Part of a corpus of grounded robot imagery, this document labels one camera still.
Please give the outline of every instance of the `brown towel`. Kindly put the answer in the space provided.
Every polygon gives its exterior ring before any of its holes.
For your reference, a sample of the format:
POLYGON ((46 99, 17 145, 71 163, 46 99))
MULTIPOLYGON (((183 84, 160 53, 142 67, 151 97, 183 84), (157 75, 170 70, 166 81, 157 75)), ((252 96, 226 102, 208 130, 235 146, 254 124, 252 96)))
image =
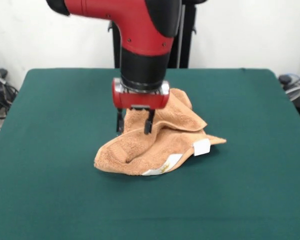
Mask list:
POLYGON ((177 88, 170 90, 166 107, 155 112, 152 133, 145 135, 147 118, 145 110, 127 110, 123 134, 99 149, 94 166, 110 173, 158 175, 177 169, 193 154, 208 153, 211 145, 226 142, 204 132, 206 122, 177 88))

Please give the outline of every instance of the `table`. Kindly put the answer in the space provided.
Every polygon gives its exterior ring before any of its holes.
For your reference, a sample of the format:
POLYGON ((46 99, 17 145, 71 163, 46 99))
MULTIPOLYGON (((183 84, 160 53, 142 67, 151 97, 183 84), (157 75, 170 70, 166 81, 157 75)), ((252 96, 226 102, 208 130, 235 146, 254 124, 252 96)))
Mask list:
POLYGON ((300 240, 300 116, 267 69, 169 69, 227 139, 154 177, 94 168, 117 69, 33 69, 0 132, 0 240, 300 240))

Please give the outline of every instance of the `towel tag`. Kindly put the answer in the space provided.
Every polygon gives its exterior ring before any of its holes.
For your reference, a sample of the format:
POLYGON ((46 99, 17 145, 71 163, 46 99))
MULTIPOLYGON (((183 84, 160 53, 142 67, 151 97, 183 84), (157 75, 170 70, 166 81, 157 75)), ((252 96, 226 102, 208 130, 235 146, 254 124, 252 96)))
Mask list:
POLYGON ((172 169, 177 162, 181 159, 182 154, 171 154, 168 159, 165 161, 165 163, 158 169, 150 169, 146 172, 144 172, 143 176, 151 176, 151 175, 160 175, 168 172, 170 169, 172 169))
POLYGON ((211 148, 211 143, 210 140, 208 138, 196 141, 193 144, 193 148, 194 148, 194 156, 199 156, 199 155, 203 155, 203 154, 207 154, 210 152, 210 148, 211 148))

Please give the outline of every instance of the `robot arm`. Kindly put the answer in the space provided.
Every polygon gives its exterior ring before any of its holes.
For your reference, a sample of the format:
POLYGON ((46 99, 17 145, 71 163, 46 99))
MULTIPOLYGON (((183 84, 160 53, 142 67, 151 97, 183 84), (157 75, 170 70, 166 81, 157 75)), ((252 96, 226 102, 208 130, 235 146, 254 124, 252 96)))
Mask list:
POLYGON ((146 109, 149 118, 144 133, 151 133, 155 110, 164 108, 169 99, 169 83, 164 78, 178 33, 182 0, 46 1, 59 14, 116 23, 121 35, 121 78, 112 82, 117 131, 123 131, 122 109, 146 109))

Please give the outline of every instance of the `black stand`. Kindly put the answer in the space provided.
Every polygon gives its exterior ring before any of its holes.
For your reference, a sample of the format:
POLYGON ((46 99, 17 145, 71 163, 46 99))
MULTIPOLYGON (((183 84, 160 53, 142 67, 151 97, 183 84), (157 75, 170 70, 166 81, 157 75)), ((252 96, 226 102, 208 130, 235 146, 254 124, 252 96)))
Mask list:
MULTIPOLYGON (((187 69, 189 67, 190 48, 192 41, 192 33, 195 32, 195 22, 197 13, 197 4, 206 2, 207 0, 183 0, 182 15, 179 25, 178 35, 175 37, 170 60, 169 69, 187 69)), ((117 25, 110 23, 109 29, 112 29, 114 67, 120 68, 120 50, 121 36, 117 25)))

